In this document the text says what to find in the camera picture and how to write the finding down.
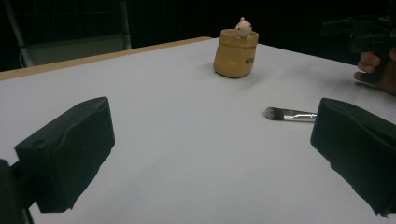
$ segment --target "black wall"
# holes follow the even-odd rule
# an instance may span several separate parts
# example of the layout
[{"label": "black wall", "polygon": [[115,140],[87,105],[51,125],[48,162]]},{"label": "black wall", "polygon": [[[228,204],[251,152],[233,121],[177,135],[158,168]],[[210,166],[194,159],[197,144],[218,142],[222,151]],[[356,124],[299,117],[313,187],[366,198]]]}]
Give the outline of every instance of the black wall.
[{"label": "black wall", "polygon": [[[119,15],[111,13],[117,10],[114,7],[117,0],[35,0],[40,16],[35,15],[34,0],[10,2],[29,43],[105,35],[120,30]],[[345,63],[356,63],[359,59],[359,55],[349,52],[348,37],[320,37],[321,24],[350,16],[383,16],[386,14],[385,3],[378,0],[323,0],[317,3],[127,1],[133,48],[197,36],[218,37],[222,29],[234,28],[243,16],[259,33],[259,41],[264,45]],[[85,11],[110,13],[80,13]],[[17,41],[3,3],[0,3],[0,28],[0,71],[20,68]]]}]

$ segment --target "white table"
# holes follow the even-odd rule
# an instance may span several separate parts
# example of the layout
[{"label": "white table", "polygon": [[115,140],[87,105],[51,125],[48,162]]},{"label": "white table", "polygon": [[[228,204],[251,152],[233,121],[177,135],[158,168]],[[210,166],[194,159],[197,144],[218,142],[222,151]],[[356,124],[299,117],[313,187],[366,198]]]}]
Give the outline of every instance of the white table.
[{"label": "white table", "polygon": [[107,96],[116,145],[74,208],[47,223],[395,223],[376,215],[311,145],[322,97],[396,123],[396,97],[357,84],[357,67],[259,45],[253,70],[214,73],[218,38],[0,81],[0,158],[80,102]]}]

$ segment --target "small figurine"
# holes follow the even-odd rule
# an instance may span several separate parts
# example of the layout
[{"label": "small figurine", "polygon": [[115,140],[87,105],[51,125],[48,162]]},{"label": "small figurine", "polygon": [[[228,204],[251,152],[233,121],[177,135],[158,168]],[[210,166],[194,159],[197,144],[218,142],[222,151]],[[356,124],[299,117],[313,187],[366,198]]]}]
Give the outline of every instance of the small figurine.
[{"label": "small figurine", "polygon": [[235,26],[235,38],[240,39],[241,37],[249,38],[252,27],[250,22],[245,21],[245,17],[241,17],[240,22]]}]

